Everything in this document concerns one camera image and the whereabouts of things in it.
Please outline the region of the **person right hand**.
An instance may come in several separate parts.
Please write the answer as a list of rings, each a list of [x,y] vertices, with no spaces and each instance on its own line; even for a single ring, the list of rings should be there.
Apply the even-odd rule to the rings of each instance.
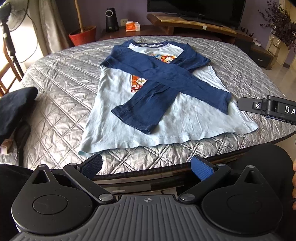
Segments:
[[[295,200],[296,199],[296,160],[294,160],[294,162],[293,162],[293,171],[295,173],[292,178],[292,183],[293,183],[292,197]],[[296,210],[296,202],[293,203],[292,208],[293,208],[293,210]]]

